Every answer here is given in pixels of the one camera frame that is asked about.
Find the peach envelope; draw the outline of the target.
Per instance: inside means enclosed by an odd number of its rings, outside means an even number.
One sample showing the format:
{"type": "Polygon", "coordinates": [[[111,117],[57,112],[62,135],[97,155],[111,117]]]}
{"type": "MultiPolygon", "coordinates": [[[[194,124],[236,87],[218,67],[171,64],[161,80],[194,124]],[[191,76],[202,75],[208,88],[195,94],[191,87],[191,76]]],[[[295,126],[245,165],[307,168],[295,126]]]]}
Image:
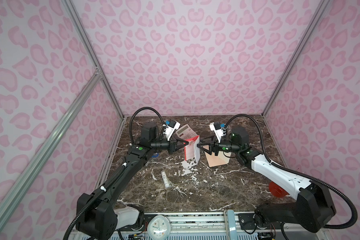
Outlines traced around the peach envelope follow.
{"type": "Polygon", "coordinates": [[[210,168],[221,165],[227,165],[230,161],[231,153],[219,152],[217,156],[214,153],[209,155],[206,153],[207,162],[210,168]]]}

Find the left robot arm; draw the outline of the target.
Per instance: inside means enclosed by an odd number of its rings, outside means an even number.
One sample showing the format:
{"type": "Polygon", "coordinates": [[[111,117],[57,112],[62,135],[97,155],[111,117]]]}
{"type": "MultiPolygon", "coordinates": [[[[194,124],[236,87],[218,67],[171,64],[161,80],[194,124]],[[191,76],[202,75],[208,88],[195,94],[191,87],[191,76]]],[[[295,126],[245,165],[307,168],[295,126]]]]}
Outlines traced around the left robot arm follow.
{"type": "Polygon", "coordinates": [[[174,135],[179,128],[180,123],[167,121],[161,134],[155,122],[145,123],[140,137],[121,158],[122,164],[116,172],[91,194],[79,197],[77,214],[64,239],[69,238],[73,229],[88,235],[92,240],[108,240],[115,231],[124,227],[140,230],[144,226],[144,210],[135,205],[115,210],[115,204],[134,175],[154,154],[161,151],[172,154],[188,145],[187,141],[174,135]]]}

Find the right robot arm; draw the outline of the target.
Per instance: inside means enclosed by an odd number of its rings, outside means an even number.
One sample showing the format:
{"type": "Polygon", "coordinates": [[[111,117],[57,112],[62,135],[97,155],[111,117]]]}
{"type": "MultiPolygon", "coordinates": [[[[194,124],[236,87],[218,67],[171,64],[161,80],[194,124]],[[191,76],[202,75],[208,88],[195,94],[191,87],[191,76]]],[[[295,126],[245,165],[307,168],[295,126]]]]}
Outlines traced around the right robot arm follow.
{"type": "Polygon", "coordinates": [[[298,224],[305,230],[316,233],[336,214],[328,188],[306,177],[282,170],[281,165],[268,161],[263,153],[250,146],[249,134],[244,127],[234,127],[229,137],[218,139],[211,136],[202,140],[198,148],[209,155],[234,154],[240,165],[267,177],[295,200],[287,204],[258,206],[254,215],[258,228],[267,228],[270,224],[279,222],[298,224]]]}

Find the pink red-bordered letter paper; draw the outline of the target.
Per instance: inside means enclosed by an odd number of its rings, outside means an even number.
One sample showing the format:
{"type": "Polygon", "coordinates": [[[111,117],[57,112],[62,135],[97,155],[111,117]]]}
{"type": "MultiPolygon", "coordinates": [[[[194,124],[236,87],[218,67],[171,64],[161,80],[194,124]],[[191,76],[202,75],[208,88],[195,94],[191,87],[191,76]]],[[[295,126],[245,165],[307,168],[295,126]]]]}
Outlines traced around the pink red-bordered letter paper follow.
{"type": "Polygon", "coordinates": [[[200,136],[195,136],[187,139],[189,144],[185,147],[185,159],[188,163],[198,164],[200,160],[200,149],[198,144],[200,143],[200,136]]]}

